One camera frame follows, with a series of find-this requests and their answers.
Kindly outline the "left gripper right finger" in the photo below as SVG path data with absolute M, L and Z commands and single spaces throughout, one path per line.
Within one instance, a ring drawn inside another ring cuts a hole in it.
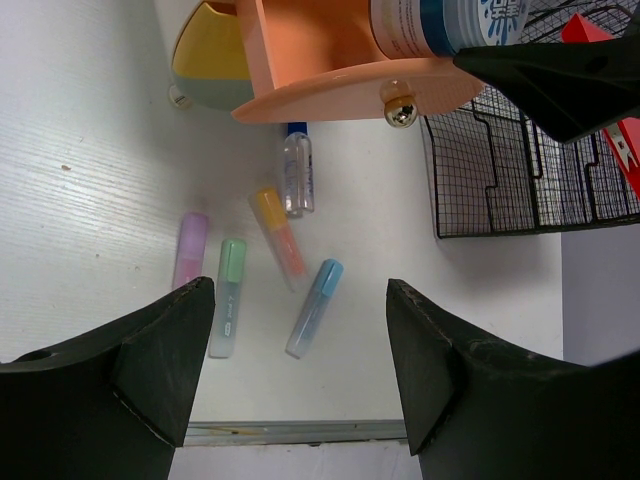
M 426 479 L 635 479 L 639 356 L 581 366 L 503 340 L 392 279 L 386 319 Z

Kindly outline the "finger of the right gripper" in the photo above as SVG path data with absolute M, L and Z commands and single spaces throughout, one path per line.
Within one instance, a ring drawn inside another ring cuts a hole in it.
M 636 4 L 534 4 L 521 41 L 514 46 L 461 50 L 454 65 L 499 90 L 552 139 L 571 143 L 594 129 L 587 112 L 589 87 L 623 85 L 625 67 L 589 74 L 586 64 L 596 56 L 587 44 L 566 44 L 561 32 L 575 14 L 584 16 L 619 39 L 639 34 Z

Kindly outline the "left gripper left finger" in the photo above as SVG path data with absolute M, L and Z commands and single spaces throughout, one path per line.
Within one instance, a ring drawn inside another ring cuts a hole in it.
M 186 437 L 214 310 L 214 282 L 199 277 L 2 364 L 2 478 L 167 478 Z

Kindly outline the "red folder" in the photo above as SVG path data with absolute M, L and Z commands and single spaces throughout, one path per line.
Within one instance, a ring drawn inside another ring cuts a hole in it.
M 639 34 L 619 39 L 580 14 L 575 14 L 561 32 L 566 44 L 587 44 L 596 56 L 586 64 L 593 76 L 614 67 L 625 67 L 623 85 L 589 87 L 587 112 L 594 129 L 604 131 L 614 158 L 634 192 L 639 191 Z

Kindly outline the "round blue slime jar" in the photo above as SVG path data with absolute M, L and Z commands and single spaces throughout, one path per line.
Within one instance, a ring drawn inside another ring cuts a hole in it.
M 517 43 L 530 6 L 528 0 L 377 0 L 369 14 L 386 57 L 450 58 L 466 48 Z

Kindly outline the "orange highlighter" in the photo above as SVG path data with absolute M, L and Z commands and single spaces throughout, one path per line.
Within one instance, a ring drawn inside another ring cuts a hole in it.
M 286 285 L 298 290 L 307 278 L 307 268 L 277 190 L 262 188 L 249 196 L 249 203 Z

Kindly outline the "round cream drawer organizer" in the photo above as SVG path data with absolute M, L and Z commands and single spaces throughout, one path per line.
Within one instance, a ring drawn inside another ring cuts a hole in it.
M 483 83 L 424 49 L 386 55 L 367 1 L 157 1 L 179 93 L 245 124 L 448 113 Z

